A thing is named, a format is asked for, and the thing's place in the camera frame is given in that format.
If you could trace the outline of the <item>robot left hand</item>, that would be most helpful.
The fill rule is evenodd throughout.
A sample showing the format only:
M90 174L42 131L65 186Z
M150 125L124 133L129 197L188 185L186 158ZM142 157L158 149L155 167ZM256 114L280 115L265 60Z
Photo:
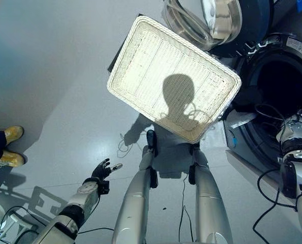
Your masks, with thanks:
M99 180L104 180L112 172L119 170L122 167L123 167L123 164L121 164L121 163L110 166L110 159L106 158L97 165L97 167L94 169L91 177L96 177Z

